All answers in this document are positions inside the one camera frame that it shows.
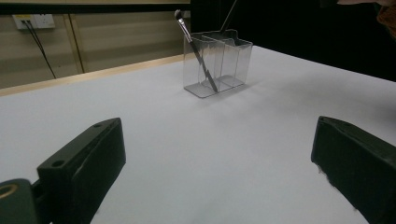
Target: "transparent divided box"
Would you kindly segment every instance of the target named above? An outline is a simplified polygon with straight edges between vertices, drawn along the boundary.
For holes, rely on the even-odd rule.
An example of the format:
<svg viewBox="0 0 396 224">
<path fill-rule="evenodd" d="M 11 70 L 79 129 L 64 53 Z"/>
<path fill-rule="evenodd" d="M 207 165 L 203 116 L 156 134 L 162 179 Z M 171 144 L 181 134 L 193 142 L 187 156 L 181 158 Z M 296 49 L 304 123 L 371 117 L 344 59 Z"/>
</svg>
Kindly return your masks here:
<svg viewBox="0 0 396 224">
<path fill-rule="evenodd" d="M 253 44 L 238 39 L 235 30 L 193 33 L 196 46 L 205 67 L 218 89 L 215 91 L 205 75 L 204 67 L 196 58 L 191 44 L 184 39 L 183 86 L 200 98 L 244 85 Z"/>
</svg>

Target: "white tabletop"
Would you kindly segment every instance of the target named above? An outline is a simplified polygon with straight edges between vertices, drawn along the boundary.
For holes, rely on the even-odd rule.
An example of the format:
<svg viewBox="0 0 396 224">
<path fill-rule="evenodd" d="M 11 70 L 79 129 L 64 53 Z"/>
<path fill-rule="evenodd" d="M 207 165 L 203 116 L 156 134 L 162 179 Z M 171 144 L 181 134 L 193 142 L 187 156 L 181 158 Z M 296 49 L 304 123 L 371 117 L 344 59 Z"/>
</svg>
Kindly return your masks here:
<svg viewBox="0 0 396 224">
<path fill-rule="evenodd" d="M 0 182 L 119 117 L 127 163 L 92 223 L 362 224 L 311 162 L 318 116 L 396 145 L 396 83 L 253 48 L 247 84 L 206 99 L 182 62 L 0 97 Z"/>
</svg>

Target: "electrical outlet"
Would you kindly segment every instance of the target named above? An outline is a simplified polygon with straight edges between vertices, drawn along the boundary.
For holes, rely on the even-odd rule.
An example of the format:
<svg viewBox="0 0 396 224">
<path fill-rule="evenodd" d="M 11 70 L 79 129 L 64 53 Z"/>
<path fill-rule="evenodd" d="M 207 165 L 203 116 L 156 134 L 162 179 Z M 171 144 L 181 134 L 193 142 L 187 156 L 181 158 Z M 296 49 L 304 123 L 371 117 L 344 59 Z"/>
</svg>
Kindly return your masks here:
<svg viewBox="0 0 396 224">
<path fill-rule="evenodd" d="M 38 29 L 55 28 L 55 22 L 53 21 L 52 14 L 35 14 L 35 24 Z"/>
<path fill-rule="evenodd" d="M 29 21 L 34 28 L 37 28 L 35 18 L 33 18 L 32 15 L 12 15 L 12 17 L 14 18 L 15 24 L 19 30 L 27 30 L 26 25 L 23 24 L 22 21 Z"/>
<path fill-rule="evenodd" d="M 35 29 L 55 28 L 52 14 L 12 15 L 19 30 L 27 30 L 22 21 L 29 21 Z"/>
</svg>

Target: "black cable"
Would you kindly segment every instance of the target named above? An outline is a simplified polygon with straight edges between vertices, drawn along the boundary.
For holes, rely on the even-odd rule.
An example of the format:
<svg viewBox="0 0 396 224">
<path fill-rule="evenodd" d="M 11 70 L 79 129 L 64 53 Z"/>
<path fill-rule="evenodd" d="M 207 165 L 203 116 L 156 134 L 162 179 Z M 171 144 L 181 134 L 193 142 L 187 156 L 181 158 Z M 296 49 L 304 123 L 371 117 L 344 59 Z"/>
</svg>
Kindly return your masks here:
<svg viewBox="0 0 396 224">
<path fill-rule="evenodd" d="M 233 19 L 233 14 L 235 14 L 236 9 L 238 8 L 238 4 L 241 1 L 235 0 L 233 2 L 233 6 L 231 7 L 230 11 L 228 12 L 227 18 L 225 19 L 224 23 L 221 26 L 220 33 L 224 34 L 225 30 L 230 25 L 231 20 Z"/>
<path fill-rule="evenodd" d="M 27 29 L 29 30 L 29 33 L 32 35 L 33 39 L 37 43 L 38 47 L 40 48 L 41 53 L 43 54 L 44 59 L 46 60 L 47 66 L 49 67 L 49 70 L 52 73 L 53 78 L 56 79 L 56 76 L 53 73 L 52 67 L 50 66 L 50 62 L 47 59 L 46 51 L 44 51 L 43 45 L 41 44 L 41 41 L 38 38 L 38 35 L 35 32 L 35 28 L 33 27 L 32 23 L 30 23 L 30 21 L 22 21 L 22 23 L 27 27 Z"/>
</svg>

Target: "dark background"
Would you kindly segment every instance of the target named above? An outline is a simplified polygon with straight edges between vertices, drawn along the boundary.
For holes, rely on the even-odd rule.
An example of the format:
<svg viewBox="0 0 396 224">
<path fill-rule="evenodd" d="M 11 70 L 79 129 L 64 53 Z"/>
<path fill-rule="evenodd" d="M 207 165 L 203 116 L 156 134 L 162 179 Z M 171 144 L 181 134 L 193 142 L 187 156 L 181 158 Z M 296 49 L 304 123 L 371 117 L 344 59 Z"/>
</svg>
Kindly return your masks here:
<svg viewBox="0 0 396 224">
<path fill-rule="evenodd" d="M 233 0 L 191 0 L 191 31 L 217 31 Z M 321 8 L 319 0 L 240 0 L 229 26 L 254 45 L 396 81 L 396 41 L 374 4 Z"/>
</svg>

